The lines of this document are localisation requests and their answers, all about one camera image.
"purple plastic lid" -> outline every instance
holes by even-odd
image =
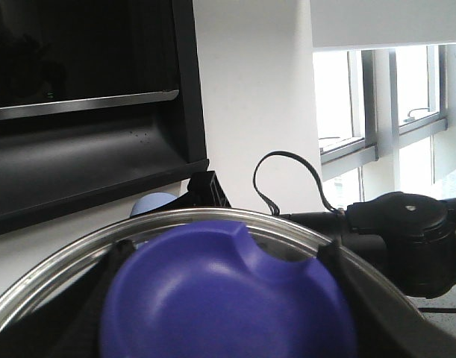
[[[241,222],[196,222],[147,242],[107,294],[103,358],[357,356],[342,292],[315,258],[262,251]]]

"stainless steel bowl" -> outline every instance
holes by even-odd
[[[268,252],[298,260],[312,257],[320,245],[331,240],[287,220],[261,213],[225,208],[193,208],[153,213],[124,220],[86,235],[60,249],[15,282],[0,297],[0,330],[29,314],[55,290],[73,280],[77,274],[98,262],[113,242],[130,239],[136,243],[190,222],[203,220],[234,220],[245,222],[250,234]],[[406,307],[416,307],[382,274],[351,251],[342,248],[348,260],[376,281],[385,292]]]

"black cable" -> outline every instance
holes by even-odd
[[[420,307],[419,311],[422,313],[456,313],[456,307]]]
[[[308,161],[306,161],[306,159],[304,159],[303,157],[300,157],[297,154],[291,153],[289,151],[272,151],[272,152],[266,154],[256,165],[256,168],[254,169],[254,174],[252,175],[252,184],[254,185],[254,190],[256,190],[258,195],[264,200],[264,202],[266,202],[266,204],[269,207],[269,210],[271,210],[271,214],[273,216],[279,216],[279,214],[280,214],[279,207],[276,205],[276,203],[274,201],[272,201],[267,196],[265,196],[257,188],[256,174],[257,174],[257,170],[259,169],[259,166],[261,165],[261,163],[264,160],[266,160],[267,158],[273,157],[275,155],[280,156],[280,157],[288,157],[290,159],[297,160],[303,166],[305,166],[307,168],[307,170],[312,174],[314,180],[316,181],[317,189],[319,190],[320,198],[322,200],[322,203],[324,204],[324,207],[327,210],[329,210],[331,213],[341,214],[341,212],[338,209],[332,207],[332,205],[328,202],[327,198],[324,195],[324,191],[322,190],[322,181],[320,180],[319,174],[317,173],[315,168]]]

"window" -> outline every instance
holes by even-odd
[[[352,54],[360,61],[351,62]],[[435,193],[445,195],[438,189],[446,186],[444,177],[452,192],[456,44],[318,53],[314,73],[330,201],[345,208],[396,190],[440,198]]]

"black plastic frame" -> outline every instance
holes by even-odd
[[[171,5],[175,100],[0,121],[0,234],[207,169],[193,3]]]

